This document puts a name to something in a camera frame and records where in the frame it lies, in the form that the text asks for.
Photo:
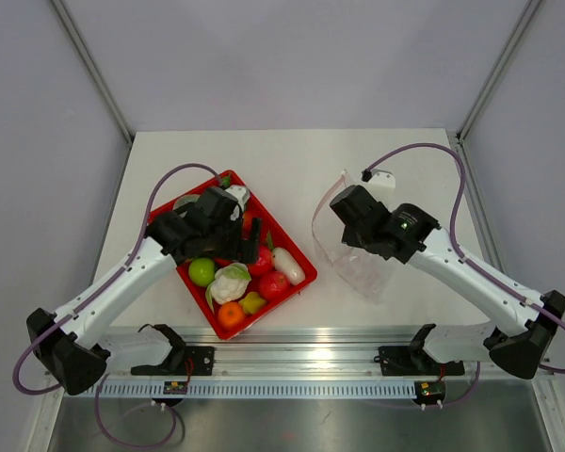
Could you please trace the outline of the white cauliflower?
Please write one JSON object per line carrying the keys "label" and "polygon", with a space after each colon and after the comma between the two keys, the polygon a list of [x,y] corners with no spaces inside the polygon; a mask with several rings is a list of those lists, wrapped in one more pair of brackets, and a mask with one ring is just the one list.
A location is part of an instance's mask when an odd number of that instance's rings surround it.
{"label": "white cauliflower", "polygon": [[248,267],[240,263],[232,263],[220,268],[215,279],[208,285],[205,292],[209,309],[214,312],[215,305],[241,299],[251,282]]}

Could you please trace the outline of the clear zip top bag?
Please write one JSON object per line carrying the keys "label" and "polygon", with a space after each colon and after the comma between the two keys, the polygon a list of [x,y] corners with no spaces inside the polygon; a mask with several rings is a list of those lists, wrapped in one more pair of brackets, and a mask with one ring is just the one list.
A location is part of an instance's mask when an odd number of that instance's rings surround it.
{"label": "clear zip top bag", "polygon": [[345,225],[330,207],[336,195],[354,184],[354,179],[344,169],[325,191],[313,213],[312,238],[321,262],[366,302],[381,304],[394,267],[377,255],[346,245],[342,241]]}

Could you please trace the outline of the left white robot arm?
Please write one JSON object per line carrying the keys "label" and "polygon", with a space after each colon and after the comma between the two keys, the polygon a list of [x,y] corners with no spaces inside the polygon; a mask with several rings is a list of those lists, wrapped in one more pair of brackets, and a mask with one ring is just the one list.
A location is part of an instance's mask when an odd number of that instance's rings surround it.
{"label": "left white robot arm", "polygon": [[27,318],[34,355],[68,395],[84,393],[110,372],[172,375],[186,367],[186,342],[167,325],[133,334],[105,332],[142,293],[189,259],[254,263],[261,222],[243,234],[249,200],[245,186],[207,187],[194,202],[154,217],[127,256],[76,299]]}

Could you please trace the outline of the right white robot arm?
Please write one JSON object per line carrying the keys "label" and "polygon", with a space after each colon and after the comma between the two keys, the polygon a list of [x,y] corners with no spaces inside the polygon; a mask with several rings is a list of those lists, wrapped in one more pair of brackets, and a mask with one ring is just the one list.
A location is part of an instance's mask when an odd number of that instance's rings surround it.
{"label": "right white robot arm", "polygon": [[470,326],[424,325],[402,353],[400,373],[433,376],[450,363],[491,362],[516,378],[535,376],[565,313],[562,294],[542,294],[460,255],[450,232],[414,204],[390,211],[365,187],[353,185],[330,207],[344,224],[344,244],[428,274],[489,319]]}

